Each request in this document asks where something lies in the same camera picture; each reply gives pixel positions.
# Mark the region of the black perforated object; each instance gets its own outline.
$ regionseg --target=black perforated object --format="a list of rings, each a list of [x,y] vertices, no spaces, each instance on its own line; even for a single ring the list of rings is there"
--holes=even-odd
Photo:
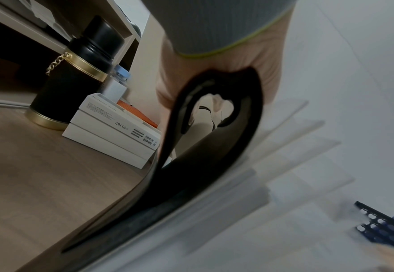
[[[394,219],[361,202],[355,202],[355,206],[369,219],[367,224],[358,226],[357,230],[371,242],[394,246]]]

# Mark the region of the black bottle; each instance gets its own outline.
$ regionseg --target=black bottle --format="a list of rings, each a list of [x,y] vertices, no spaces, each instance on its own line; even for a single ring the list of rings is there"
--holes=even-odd
[[[34,123],[65,130],[84,99],[96,93],[124,39],[100,16],[48,68],[49,79],[26,112]]]

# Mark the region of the gold band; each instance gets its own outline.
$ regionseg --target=gold band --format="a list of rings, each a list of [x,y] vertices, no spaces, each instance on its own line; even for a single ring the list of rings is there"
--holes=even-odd
[[[36,123],[42,127],[52,129],[52,130],[60,130],[64,131],[68,123],[64,122],[59,122],[53,119],[50,119],[49,117],[46,117],[35,110],[28,108],[25,112],[25,116],[33,123]]]
[[[65,50],[65,53],[69,53],[70,56],[65,58],[65,60],[70,63],[72,66],[76,67],[80,71],[84,72],[88,76],[91,76],[95,78],[98,81],[103,82],[107,74],[99,69],[97,69],[95,66],[87,62],[86,60],[82,59],[79,57],[77,54],[73,53],[71,50],[68,48]]]

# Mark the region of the white box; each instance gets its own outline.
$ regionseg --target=white box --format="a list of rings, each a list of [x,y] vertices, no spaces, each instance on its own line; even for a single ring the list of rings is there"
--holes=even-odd
[[[115,159],[128,163],[139,169],[143,168],[147,162],[147,160],[140,158],[139,156],[134,155],[133,153],[120,148],[117,145],[112,144],[111,142],[104,140],[101,137],[98,137],[97,135],[92,134],[91,132],[88,132],[73,124],[68,125],[62,136],[109,155]]]
[[[104,140],[114,143],[115,145],[128,150],[129,152],[143,159],[149,159],[153,152],[155,152],[150,147],[135,141],[134,139],[81,110],[76,112],[73,119],[71,119],[71,123],[103,138]]]
[[[79,109],[153,150],[160,145],[159,130],[108,100],[102,94],[88,95]]]

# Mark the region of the wooden desk surface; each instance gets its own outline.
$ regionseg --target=wooden desk surface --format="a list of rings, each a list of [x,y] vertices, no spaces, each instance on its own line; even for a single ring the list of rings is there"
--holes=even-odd
[[[15,271],[129,192],[142,170],[0,108],[0,272]]]

